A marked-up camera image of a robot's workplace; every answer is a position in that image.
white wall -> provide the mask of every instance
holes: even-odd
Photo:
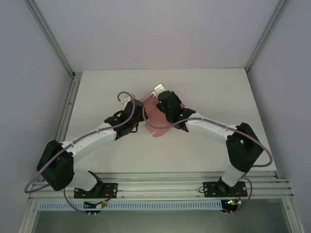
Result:
[[[14,233],[69,79],[23,1],[0,2],[0,32],[0,232]]]
[[[311,1],[291,1],[249,77],[281,175],[311,231]]]
[[[245,67],[278,0],[37,0],[74,71]]]

pink fabric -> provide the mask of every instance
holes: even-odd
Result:
[[[141,102],[145,103],[146,100],[151,96],[151,94],[147,94],[144,97],[140,99]],[[148,116],[148,122],[155,126],[168,126],[170,123],[166,120],[165,114],[162,113],[156,105],[159,103],[156,97],[152,97],[148,104],[146,105],[146,114]],[[146,129],[149,131],[149,133],[153,133],[152,137],[161,137],[163,136],[168,130],[170,130],[172,127],[164,129],[164,130],[158,130],[155,128],[152,128],[151,126],[147,125],[145,123]]]

black mounting plate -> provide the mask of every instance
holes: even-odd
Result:
[[[228,198],[228,197],[238,198],[240,196],[239,191],[241,192],[241,197],[247,197],[247,190],[246,190],[245,182],[243,181],[237,182],[237,184],[234,187],[232,187],[232,189],[230,190],[228,194],[224,194],[219,189],[218,182],[204,182],[203,188],[204,188],[204,197],[206,198]]]
[[[102,190],[108,189],[110,192],[100,192],[98,196],[94,197],[90,192],[85,191],[80,188],[75,188],[74,189],[74,195],[73,198],[75,199],[108,199],[111,198],[115,199],[117,198],[117,192],[118,192],[118,184],[117,183],[103,183],[102,184]]]

pink cloth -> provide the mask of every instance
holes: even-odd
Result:
[[[147,94],[144,97],[140,99],[141,102],[145,103],[146,100],[151,96],[151,94]],[[149,102],[146,105],[146,114],[148,116],[148,122],[152,125],[164,127],[170,125],[170,123],[166,120],[165,114],[162,113],[156,105],[159,103],[156,97],[152,97]],[[149,133],[153,133],[152,137],[161,137],[163,136],[168,130],[170,130],[172,127],[169,127],[164,130],[158,130],[155,128],[152,128],[148,124],[145,123],[146,129],[149,131]]]

white platform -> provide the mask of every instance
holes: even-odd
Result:
[[[163,83],[186,107],[227,124],[251,125],[259,140],[268,142],[244,69],[105,70],[84,71],[66,140],[96,128],[122,109],[116,96],[128,91],[137,99]],[[265,164],[263,153],[255,164]],[[202,172],[225,171],[226,148],[198,134],[171,129],[153,138],[140,123],[138,133],[93,151],[76,166],[94,172]],[[252,170],[275,171],[269,167]]]

